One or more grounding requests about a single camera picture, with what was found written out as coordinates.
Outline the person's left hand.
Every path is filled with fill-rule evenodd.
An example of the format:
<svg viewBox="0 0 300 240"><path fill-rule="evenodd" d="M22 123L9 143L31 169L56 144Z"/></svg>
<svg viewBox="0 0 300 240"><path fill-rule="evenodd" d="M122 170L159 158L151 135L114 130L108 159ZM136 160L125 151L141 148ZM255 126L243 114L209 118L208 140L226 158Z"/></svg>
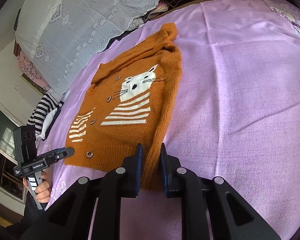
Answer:
<svg viewBox="0 0 300 240"><path fill-rule="evenodd" d="M48 170L44 170L41 172L41 178L42 182L36 187L35 193L36 193L36 200L38 200L39 203L48 203L50 200L51 195L51 174Z"/></svg>

